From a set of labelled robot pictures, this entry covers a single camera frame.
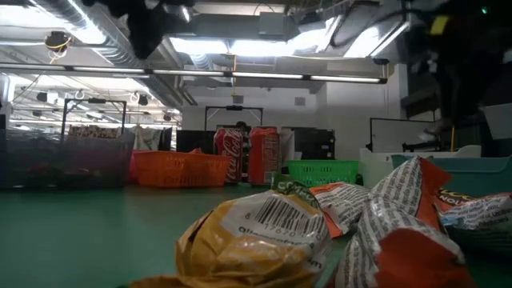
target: coca-cola bottle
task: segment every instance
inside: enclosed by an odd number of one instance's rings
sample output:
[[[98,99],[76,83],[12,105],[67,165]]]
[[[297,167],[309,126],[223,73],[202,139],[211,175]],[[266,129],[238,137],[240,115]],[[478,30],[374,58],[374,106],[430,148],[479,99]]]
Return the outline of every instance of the coca-cola bottle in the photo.
[[[219,128],[214,136],[217,155],[231,156],[226,182],[238,183],[242,178],[243,133],[238,128]]]

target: whiteboard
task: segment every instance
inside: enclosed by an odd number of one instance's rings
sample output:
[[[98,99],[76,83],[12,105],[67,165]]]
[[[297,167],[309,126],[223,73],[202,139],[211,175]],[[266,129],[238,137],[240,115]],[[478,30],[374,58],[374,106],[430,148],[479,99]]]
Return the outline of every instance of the whiteboard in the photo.
[[[409,121],[397,119],[372,118],[370,132],[372,152],[402,152],[402,144],[418,144],[424,142],[419,135],[426,128],[433,128],[429,121]]]

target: plastic crate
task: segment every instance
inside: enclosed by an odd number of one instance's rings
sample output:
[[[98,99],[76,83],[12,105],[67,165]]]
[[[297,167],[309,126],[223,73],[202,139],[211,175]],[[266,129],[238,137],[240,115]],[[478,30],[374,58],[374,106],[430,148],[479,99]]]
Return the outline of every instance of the plastic crate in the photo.
[[[136,153],[138,184],[160,188],[223,186],[230,156],[169,151]]]
[[[0,130],[0,188],[124,186],[134,139]]]
[[[408,157],[391,156],[398,167]],[[444,188],[473,197],[512,192],[512,158],[428,158],[430,162],[452,174]]]
[[[340,160],[290,160],[291,177],[308,187],[334,182],[355,183],[358,175],[357,161]]]

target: green plastic basket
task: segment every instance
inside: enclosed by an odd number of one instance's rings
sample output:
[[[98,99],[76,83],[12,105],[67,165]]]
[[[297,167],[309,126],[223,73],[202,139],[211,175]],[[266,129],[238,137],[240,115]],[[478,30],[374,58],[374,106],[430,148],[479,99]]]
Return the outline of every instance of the green plastic basket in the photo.
[[[357,161],[339,160],[290,160],[291,177],[308,187],[334,182],[355,183],[358,175]]]

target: chip bag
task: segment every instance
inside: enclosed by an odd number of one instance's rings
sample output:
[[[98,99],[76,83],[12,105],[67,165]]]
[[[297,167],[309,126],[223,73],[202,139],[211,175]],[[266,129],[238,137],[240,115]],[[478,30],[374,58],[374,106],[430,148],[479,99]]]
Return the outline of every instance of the chip bag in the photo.
[[[332,238],[345,235],[357,224],[370,189],[344,182],[310,188],[326,216]]]
[[[442,189],[434,201],[456,243],[512,257],[512,193],[472,198]]]
[[[431,198],[449,178],[412,158],[381,180],[362,209],[336,287],[476,287]]]
[[[269,190],[224,202],[176,243],[178,276],[131,288],[312,287],[331,240],[323,214],[297,194]]]

